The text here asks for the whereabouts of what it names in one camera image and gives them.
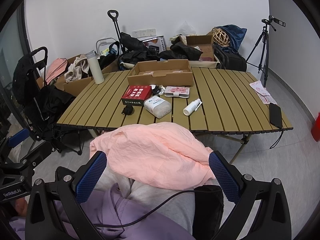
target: white plastic container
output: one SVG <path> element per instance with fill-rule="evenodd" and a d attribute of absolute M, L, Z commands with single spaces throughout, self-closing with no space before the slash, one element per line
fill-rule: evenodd
<path fill-rule="evenodd" d="M 104 82 L 104 78 L 100 69 L 100 65 L 95 52 L 92 50 L 85 54 L 87 61 L 94 79 L 94 82 L 99 85 Z"/>
<path fill-rule="evenodd" d="M 199 106 L 201 106 L 202 102 L 198 98 L 197 100 L 191 102 L 185 109 L 183 109 L 183 113 L 187 116 L 191 115 L 193 111 L 197 111 Z"/>
<path fill-rule="evenodd" d="M 168 101 L 158 96 L 153 96 L 144 101 L 144 107 L 158 119 L 170 113 L 172 109 Z"/>

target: black bag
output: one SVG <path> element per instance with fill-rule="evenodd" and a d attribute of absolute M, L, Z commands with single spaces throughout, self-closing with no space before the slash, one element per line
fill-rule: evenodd
<path fill-rule="evenodd" d="M 111 53 L 111 49 L 113 48 L 113 45 L 117 46 L 117 54 Z M 112 62 L 114 62 L 118 56 L 119 56 L 119 49 L 120 49 L 120 43 L 119 41 L 115 41 L 114 43 L 112 43 L 109 46 L 109 52 L 106 56 L 100 56 L 100 59 L 98 59 L 99 61 L 99 65 L 100 65 L 100 69 L 104 69 L 105 67 L 109 66 Z"/>
<path fill-rule="evenodd" d="M 214 44 L 214 54 L 220 60 L 222 69 L 247 71 L 246 61 L 237 51 L 225 52 L 220 46 Z"/>

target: screw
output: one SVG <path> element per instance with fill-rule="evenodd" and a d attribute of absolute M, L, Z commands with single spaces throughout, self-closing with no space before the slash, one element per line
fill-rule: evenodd
<path fill-rule="evenodd" d="M 64 178 L 63 178 L 64 181 L 69 181 L 69 180 L 71 180 L 71 179 L 72 179 L 71 175 L 66 175 L 66 176 L 64 176 Z"/>
<path fill-rule="evenodd" d="M 252 180 L 252 176 L 251 176 L 250 174 L 245 174 L 245 175 L 244 175 L 244 178 L 245 178 L 246 180 Z"/>
<path fill-rule="evenodd" d="M 35 182 L 36 185 L 40 185 L 41 183 L 42 183 L 42 179 L 37 179 Z"/>
<path fill-rule="evenodd" d="M 276 183 L 277 185 L 280 185 L 280 184 L 281 184 L 281 180 L 279 180 L 278 178 L 275 178 L 273 181 L 274 181 L 274 183 Z"/>

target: plastic bag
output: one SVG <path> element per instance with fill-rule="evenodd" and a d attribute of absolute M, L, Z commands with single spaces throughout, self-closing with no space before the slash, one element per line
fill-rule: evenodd
<path fill-rule="evenodd" d="M 179 30 L 177 33 L 182 34 L 184 36 L 190 36 L 190 35 L 195 35 L 196 31 L 195 29 L 190 26 L 186 21 L 180 26 Z"/>
<path fill-rule="evenodd" d="M 7 138 L 9 136 L 15 135 L 16 133 L 22 130 L 22 126 L 19 124 L 19 122 L 13 116 L 13 114 L 10 114 L 10 116 L 8 117 L 8 121 L 10 122 L 11 126 L 6 136 Z M 21 159 L 20 151 L 21 151 L 22 143 L 23 142 L 19 143 L 15 148 L 13 148 L 8 155 L 8 158 L 14 163 L 18 163 Z"/>

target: black phone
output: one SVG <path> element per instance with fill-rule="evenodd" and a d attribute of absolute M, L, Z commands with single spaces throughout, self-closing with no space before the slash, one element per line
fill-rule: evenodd
<path fill-rule="evenodd" d="M 269 120 L 275 127 L 282 128 L 281 108 L 273 103 L 269 104 Z"/>

